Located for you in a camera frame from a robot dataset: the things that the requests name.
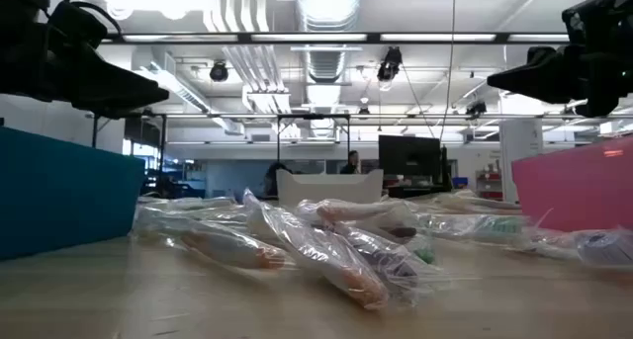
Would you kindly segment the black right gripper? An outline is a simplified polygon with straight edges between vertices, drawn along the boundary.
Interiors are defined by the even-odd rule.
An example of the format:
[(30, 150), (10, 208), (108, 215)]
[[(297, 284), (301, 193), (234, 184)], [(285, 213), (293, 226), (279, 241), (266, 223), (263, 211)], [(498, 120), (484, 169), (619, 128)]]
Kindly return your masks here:
[[(575, 56), (578, 91), (587, 102), (584, 117), (604, 117), (633, 93), (633, 0), (586, 0), (563, 12)], [(548, 104), (574, 98), (570, 65), (550, 46), (533, 46), (526, 63), (487, 78), (491, 87)]]

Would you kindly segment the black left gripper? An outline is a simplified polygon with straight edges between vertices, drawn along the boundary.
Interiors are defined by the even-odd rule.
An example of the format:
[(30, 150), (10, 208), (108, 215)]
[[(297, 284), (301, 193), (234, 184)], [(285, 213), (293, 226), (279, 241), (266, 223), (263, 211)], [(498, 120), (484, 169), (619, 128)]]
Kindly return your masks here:
[(162, 117), (146, 106), (166, 100), (168, 91), (134, 71), (131, 50), (88, 48), (68, 77), (65, 51), (74, 42), (48, 23), (49, 6), (50, 0), (0, 0), (0, 94), (70, 102), (111, 120)]

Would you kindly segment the teal plastic bin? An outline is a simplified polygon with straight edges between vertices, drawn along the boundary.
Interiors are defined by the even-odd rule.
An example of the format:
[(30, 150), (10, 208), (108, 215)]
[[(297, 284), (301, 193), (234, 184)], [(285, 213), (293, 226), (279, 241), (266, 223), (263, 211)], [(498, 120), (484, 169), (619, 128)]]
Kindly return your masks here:
[(144, 163), (0, 127), (0, 261), (121, 237)]

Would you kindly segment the red storage shelf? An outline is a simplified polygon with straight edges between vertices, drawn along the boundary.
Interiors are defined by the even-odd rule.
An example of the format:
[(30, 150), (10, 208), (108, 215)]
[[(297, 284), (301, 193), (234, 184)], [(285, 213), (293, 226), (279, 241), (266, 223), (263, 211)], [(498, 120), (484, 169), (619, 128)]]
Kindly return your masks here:
[(478, 171), (476, 173), (476, 194), (483, 199), (502, 201), (501, 174), (492, 171)]

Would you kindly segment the pink plastic bin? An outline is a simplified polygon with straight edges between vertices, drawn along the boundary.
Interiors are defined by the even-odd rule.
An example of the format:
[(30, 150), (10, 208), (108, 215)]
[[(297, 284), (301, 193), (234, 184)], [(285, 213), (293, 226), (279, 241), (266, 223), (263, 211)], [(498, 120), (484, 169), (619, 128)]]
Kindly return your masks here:
[(633, 135), (514, 161), (524, 214), (566, 232), (633, 229)]

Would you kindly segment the white plastic bin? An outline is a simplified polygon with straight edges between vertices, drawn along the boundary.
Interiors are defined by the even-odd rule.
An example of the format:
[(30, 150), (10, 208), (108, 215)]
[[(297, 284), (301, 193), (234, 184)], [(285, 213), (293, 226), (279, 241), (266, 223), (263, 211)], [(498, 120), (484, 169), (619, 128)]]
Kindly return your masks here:
[(375, 169), (368, 174), (291, 174), (276, 172), (278, 200), (281, 206), (293, 208), (303, 200), (320, 202), (327, 199), (370, 204), (382, 198), (384, 173)]

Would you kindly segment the black frame bar with lights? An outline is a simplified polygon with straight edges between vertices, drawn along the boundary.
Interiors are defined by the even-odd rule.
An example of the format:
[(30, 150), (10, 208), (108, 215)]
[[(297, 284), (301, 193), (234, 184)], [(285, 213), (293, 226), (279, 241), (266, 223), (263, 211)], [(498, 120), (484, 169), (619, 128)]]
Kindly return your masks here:
[(557, 33), (171, 33), (110, 35), (102, 44), (562, 44)]

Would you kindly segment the black workstation frame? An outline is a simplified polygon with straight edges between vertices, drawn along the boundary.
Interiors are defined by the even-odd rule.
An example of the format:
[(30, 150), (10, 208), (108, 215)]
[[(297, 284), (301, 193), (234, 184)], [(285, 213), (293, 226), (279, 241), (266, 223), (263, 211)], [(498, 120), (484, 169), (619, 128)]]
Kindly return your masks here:
[(164, 173), (164, 157), (165, 157), (165, 145), (167, 139), (167, 122), (169, 119), (220, 119), (220, 120), (274, 120), (276, 122), (276, 161), (281, 161), (281, 123), (285, 119), (291, 120), (305, 120), (305, 121), (317, 121), (317, 120), (326, 120), (330, 119), (336, 121), (337, 119), (343, 119), (346, 121), (344, 128), (347, 135), (347, 150), (351, 150), (351, 137), (350, 137), (350, 127), (351, 127), (351, 116), (349, 114), (323, 114), (323, 113), (303, 113), (303, 114), (226, 114), (226, 113), (205, 113), (205, 114), (164, 114), (164, 113), (154, 113), (154, 112), (129, 112), (124, 114), (119, 114), (119, 118), (121, 119), (161, 119), (160, 123), (160, 140), (158, 147), (158, 168), (156, 174), (156, 180), (159, 181), (163, 177)]

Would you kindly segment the silver ventilation duct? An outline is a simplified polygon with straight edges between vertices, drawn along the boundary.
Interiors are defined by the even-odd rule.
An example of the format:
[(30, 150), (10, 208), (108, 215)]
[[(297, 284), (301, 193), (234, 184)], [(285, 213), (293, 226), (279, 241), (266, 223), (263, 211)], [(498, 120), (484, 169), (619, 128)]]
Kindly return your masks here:
[[(355, 28), (361, 0), (296, 0), (299, 28), (309, 33), (341, 33)], [(305, 53), (309, 77), (316, 83), (335, 83), (343, 74), (346, 53)]]

